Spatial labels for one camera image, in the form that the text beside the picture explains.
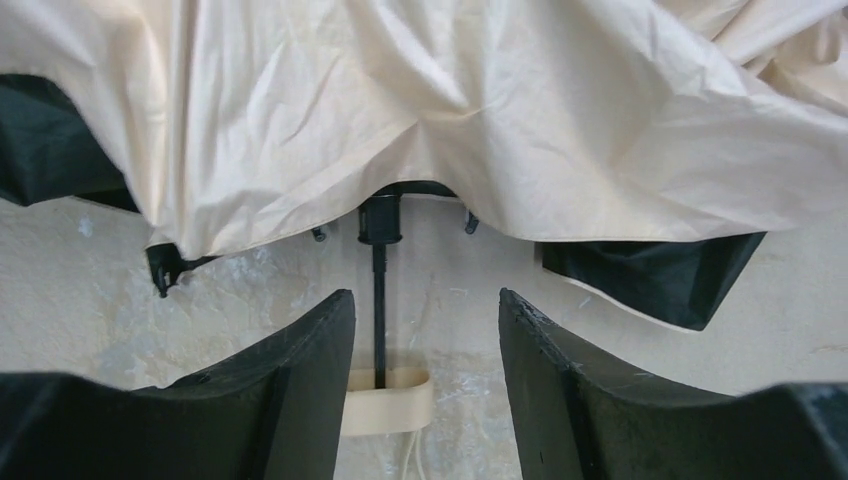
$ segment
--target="beige plastic band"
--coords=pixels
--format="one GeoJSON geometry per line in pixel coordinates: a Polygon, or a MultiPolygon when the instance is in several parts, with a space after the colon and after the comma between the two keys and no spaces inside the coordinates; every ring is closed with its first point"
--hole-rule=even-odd
{"type": "Polygon", "coordinates": [[[374,370],[351,370],[342,436],[412,432],[433,419],[430,372],[404,367],[386,372],[386,388],[374,389],[374,370]]]}

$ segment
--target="white cable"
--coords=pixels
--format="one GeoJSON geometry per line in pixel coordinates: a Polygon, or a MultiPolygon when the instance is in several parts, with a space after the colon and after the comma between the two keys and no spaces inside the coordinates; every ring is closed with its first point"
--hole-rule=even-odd
{"type": "Polygon", "coordinates": [[[410,432],[407,437],[406,448],[403,452],[403,467],[400,470],[400,480],[406,480],[406,471],[409,468],[409,457],[415,449],[415,465],[418,467],[418,478],[427,480],[424,476],[424,467],[421,465],[421,430],[410,432]]]}
{"type": "Polygon", "coordinates": [[[419,480],[427,480],[427,477],[424,476],[424,466],[421,464],[421,435],[423,434],[423,430],[418,430],[415,432],[415,466],[418,467],[418,478],[419,480]]]}

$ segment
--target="black pole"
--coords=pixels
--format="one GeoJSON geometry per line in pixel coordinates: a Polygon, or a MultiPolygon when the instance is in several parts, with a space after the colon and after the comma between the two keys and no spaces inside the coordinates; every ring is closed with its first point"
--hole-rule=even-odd
{"type": "Polygon", "coordinates": [[[386,388],[386,246],[373,246],[374,387],[386,388]]]}

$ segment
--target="beige fabric cover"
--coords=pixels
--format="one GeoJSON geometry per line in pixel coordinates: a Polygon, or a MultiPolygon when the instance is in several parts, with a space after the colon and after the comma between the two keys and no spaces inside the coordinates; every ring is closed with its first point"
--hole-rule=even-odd
{"type": "Polygon", "coordinates": [[[690,241],[845,205],[846,4],[0,0],[0,73],[58,83],[191,258],[412,179],[514,237],[690,241]]]}

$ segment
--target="concrete wall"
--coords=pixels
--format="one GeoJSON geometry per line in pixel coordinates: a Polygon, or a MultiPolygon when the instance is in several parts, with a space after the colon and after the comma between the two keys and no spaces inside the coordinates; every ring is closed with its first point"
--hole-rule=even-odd
{"type": "MultiPolygon", "coordinates": [[[[498,290],[656,374],[739,394],[786,380],[848,380],[848,210],[770,234],[702,333],[634,317],[542,271],[534,246],[481,226],[460,204],[405,199],[390,247],[393,362],[435,377],[425,430],[430,478],[513,479],[517,453],[498,351],[498,290]]],[[[166,386],[288,325],[337,288],[354,290],[354,363],[371,355],[370,251],[356,219],[221,259],[160,300],[138,216],[74,200],[0,201],[0,369],[59,369],[123,388],[166,386]]],[[[343,439],[337,478],[399,478],[398,436],[343,439]]]]}

